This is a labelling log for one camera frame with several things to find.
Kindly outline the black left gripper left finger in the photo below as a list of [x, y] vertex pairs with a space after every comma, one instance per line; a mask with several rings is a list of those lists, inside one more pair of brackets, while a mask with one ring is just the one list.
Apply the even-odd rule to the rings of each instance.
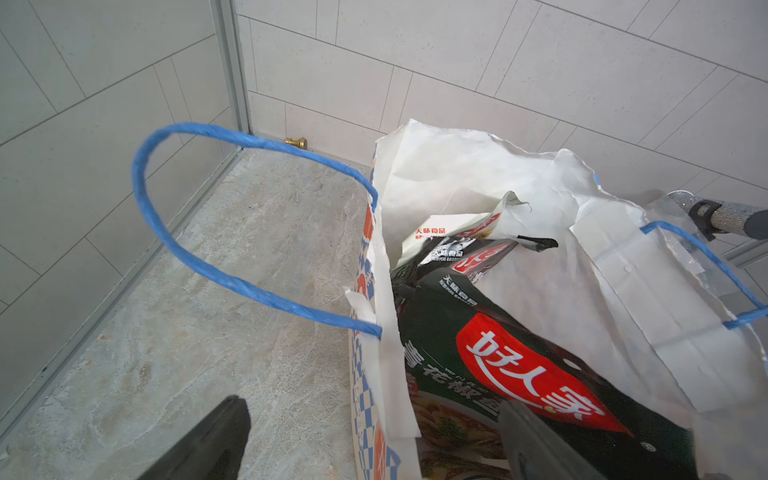
[[227, 396], [139, 479], [235, 480], [250, 430], [246, 400]]

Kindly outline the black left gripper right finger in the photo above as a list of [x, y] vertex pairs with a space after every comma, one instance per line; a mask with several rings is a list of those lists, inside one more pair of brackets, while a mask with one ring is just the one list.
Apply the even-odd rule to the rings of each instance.
[[504, 400], [499, 433], [513, 479], [604, 479], [526, 405]]

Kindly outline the dark green seasoning packet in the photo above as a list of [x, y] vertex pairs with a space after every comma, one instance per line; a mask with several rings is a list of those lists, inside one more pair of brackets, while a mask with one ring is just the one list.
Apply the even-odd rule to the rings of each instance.
[[503, 458], [501, 407], [540, 419], [608, 479], [694, 479], [690, 431], [620, 392], [444, 267], [394, 285], [409, 395], [423, 438]]

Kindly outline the black red seasoning packet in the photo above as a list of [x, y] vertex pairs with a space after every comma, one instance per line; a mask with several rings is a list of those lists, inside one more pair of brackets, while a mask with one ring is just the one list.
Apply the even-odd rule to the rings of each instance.
[[393, 284], [416, 285], [426, 275], [446, 267], [474, 280], [518, 246], [539, 253], [559, 244], [552, 238], [526, 236], [496, 240], [458, 235], [435, 237], [424, 242], [413, 255], [404, 256], [390, 278]]

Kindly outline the brass wall fitting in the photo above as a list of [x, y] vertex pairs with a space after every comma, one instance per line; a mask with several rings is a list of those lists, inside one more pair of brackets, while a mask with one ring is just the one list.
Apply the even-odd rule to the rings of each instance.
[[301, 137], [301, 138], [298, 138], [298, 139], [286, 138], [284, 140], [284, 143], [287, 144], [287, 145], [291, 145], [293, 147], [302, 149], [302, 150], [306, 150], [308, 148], [308, 142], [307, 142], [307, 139], [305, 137]]

